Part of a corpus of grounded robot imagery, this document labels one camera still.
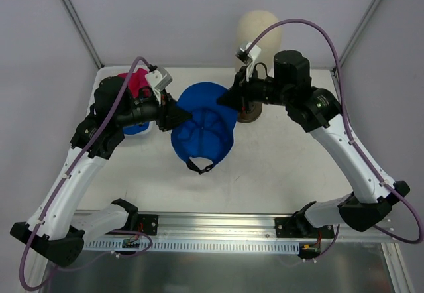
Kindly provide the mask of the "pink cap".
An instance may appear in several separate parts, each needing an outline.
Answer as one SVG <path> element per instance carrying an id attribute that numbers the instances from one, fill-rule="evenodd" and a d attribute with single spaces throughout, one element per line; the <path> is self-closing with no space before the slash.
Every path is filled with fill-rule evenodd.
<path id="1" fill-rule="evenodd" d="M 149 90 L 149 84 L 146 81 L 146 75 L 148 71 L 144 68 L 139 68 L 136 72 L 133 72 L 128 82 L 128 88 L 134 98 L 146 98 L 151 96 Z"/>

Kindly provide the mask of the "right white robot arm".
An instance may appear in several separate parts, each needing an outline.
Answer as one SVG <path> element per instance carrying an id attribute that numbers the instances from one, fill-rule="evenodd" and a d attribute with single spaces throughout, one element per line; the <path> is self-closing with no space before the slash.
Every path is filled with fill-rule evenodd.
<path id="1" fill-rule="evenodd" d="M 235 74 L 228 93 L 218 104 L 238 112 L 249 103 L 282 105 L 288 117 L 300 125 L 330 154 L 352 187 L 352 192 L 326 202 L 310 202 L 295 212 L 297 231 L 311 237 L 320 227 L 345 223 L 364 232 L 385 218 L 398 203 L 396 194 L 406 196 L 410 188 L 395 181 L 370 156 L 364 145 L 343 122 L 340 103 L 328 90 L 311 84 L 309 60 L 296 50 L 274 55 L 274 74 L 259 78 L 256 55 L 239 50 L 243 66 Z"/>

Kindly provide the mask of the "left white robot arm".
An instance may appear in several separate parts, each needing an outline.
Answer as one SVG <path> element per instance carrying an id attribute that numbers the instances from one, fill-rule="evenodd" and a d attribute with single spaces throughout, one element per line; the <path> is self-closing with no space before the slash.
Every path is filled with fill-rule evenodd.
<path id="1" fill-rule="evenodd" d="M 40 209 L 26 222 L 15 223 L 10 234 L 50 262 L 70 266 L 86 243 L 118 230 L 132 233 L 138 226 L 138 209 L 123 199 L 87 218 L 74 213 L 88 186 L 123 141 L 123 129 L 155 122 L 169 131 L 191 119 L 167 93 L 170 76 L 147 74 L 147 98 L 133 97 L 129 78 L 108 77 L 99 82 L 87 117 L 77 126 L 55 185 Z"/>

